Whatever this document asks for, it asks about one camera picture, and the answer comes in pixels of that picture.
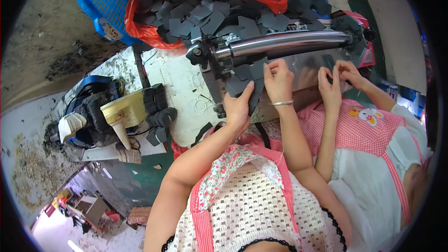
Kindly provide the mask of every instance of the yellow spool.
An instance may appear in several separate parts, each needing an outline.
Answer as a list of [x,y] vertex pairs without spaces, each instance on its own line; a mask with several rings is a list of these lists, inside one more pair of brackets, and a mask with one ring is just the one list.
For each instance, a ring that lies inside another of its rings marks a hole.
[[143,103],[142,89],[125,95],[122,98],[116,99],[100,107],[106,118],[108,124],[112,124],[121,117],[115,117],[114,115],[122,115],[124,113],[123,125],[127,127],[137,126],[147,116],[145,111],[145,105]]

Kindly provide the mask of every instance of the metal roller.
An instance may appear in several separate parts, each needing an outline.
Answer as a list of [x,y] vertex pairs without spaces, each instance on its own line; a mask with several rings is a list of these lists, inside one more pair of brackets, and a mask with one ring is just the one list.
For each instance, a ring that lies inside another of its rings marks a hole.
[[286,49],[306,48],[306,51],[339,48],[350,44],[350,32],[342,31],[301,31],[286,32],[257,37],[242,42],[234,42],[224,49],[212,53],[217,61],[238,58],[257,53],[267,53]]

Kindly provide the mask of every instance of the white shirt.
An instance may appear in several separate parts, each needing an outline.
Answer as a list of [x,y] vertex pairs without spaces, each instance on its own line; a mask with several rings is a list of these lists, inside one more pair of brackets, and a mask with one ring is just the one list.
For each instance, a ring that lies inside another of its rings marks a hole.
[[[427,148],[425,130],[406,108],[395,105],[391,113],[406,120],[406,127],[399,126],[386,147],[403,181],[411,164],[420,165],[411,135],[416,138],[423,159],[431,152]],[[401,203],[382,157],[352,149],[335,149],[329,186],[350,217],[353,237],[348,251],[375,251],[378,245],[400,232]]]

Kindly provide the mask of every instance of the woman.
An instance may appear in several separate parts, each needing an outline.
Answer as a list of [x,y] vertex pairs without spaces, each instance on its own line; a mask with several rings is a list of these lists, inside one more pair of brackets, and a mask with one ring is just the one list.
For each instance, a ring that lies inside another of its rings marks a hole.
[[239,98],[226,94],[227,123],[212,128],[166,173],[148,219],[145,252],[350,246],[347,213],[314,168],[292,104],[282,105],[292,99],[294,75],[277,60],[265,66],[264,77],[280,115],[280,129],[273,123],[260,129],[270,148],[255,127],[248,129],[254,83]]
[[[378,110],[341,98],[340,80],[365,92]],[[379,251],[409,224],[422,200],[431,155],[426,132],[350,62],[337,61],[333,74],[321,67],[318,82],[323,102],[297,114],[316,170],[349,213],[350,250]]]

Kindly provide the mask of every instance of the cartoon rabbit patch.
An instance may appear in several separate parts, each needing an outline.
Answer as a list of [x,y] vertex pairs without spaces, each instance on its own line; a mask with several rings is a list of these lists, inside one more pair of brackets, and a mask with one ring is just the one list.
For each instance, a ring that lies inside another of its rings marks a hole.
[[378,119],[383,119],[384,115],[383,113],[378,112],[376,109],[373,108],[360,108],[360,107],[353,107],[350,109],[350,115],[354,117],[359,117],[361,120],[366,121],[370,126],[376,126],[378,123]]

